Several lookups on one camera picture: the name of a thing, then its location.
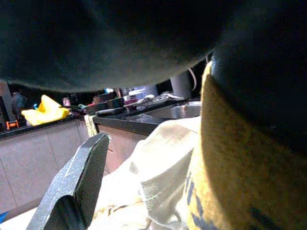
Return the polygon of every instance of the cable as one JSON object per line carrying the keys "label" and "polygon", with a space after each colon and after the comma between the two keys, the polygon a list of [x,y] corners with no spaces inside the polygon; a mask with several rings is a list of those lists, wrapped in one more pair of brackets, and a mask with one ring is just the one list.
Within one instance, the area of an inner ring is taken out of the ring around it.
{"label": "cable", "polygon": [[195,74],[194,74],[193,70],[191,68],[188,68],[188,70],[189,70],[189,72],[192,75],[192,78],[194,80],[194,87],[192,89],[192,91],[194,91],[196,89],[196,86],[197,86],[197,80],[196,80],[196,77],[195,77]]}

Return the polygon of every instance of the white cable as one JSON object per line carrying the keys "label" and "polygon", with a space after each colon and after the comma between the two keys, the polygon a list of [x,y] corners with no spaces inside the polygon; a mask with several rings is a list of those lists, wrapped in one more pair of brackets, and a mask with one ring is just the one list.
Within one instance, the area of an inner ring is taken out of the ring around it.
{"label": "white cable", "polygon": [[178,97],[178,96],[172,95],[170,93],[168,93],[167,96],[170,97],[170,98],[173,98],[173,99],[177,99],[177,100],[184,100],[183,97]]}
{"label": "white cable", "polygon": [[194,74],[193,70],[191,68],[188,68],[188,70],[189,70],[189,72],[192,75],[192,78],[194,80],[194,87],[192,89],[192,91],[194,91],[196,89],[196,86],[197,86],[197,80],[196,80],[196,77],[195,77],[195,74]]}

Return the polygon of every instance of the stainless steel sink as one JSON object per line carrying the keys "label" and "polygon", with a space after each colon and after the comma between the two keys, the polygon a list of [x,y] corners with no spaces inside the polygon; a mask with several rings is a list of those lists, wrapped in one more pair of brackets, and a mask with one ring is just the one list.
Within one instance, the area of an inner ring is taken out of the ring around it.
{"label": "stainless steel sink", "polygon": [[157,118],[182,119],[196,117],[200,113],[201,102],[185,102],[155,109],[144,114]]}

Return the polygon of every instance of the cabinet door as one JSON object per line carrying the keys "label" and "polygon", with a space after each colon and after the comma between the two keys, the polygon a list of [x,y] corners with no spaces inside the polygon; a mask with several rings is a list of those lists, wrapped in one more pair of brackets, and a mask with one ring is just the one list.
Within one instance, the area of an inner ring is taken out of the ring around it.
{"label": "cabinet door", "polygon": [[44,129],[0,141],[0,159],[17,206],[42,198],[59,171]]}
{"label": "cabinet door", "polygon": [[99,132],[106,132],[111,136],[109,150],[106,156],[105,169],[108,173],[117,169],[134,151],[135,146],[146,136],[120,129],[99,125]]}
{"label": "cabinet door", "polygon": [[0,213],[16,207],[16,202],[6,178],[2,163],[0,162]]}
{"label": "cabinet door", "polygon": [[58,167],[61,169],[82,144],[77,123],[73,121],[46,130]]}

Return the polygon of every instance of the metal tool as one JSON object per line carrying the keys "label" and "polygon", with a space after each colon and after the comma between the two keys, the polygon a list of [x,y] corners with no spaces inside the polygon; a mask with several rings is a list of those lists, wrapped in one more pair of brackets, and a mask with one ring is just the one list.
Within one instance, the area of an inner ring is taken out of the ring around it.
{"label": "metal tool", "polygon": [[85,230],[90,226],[108,145],[108,135],[99,133],[78,148],[54,177],[27,230]]}

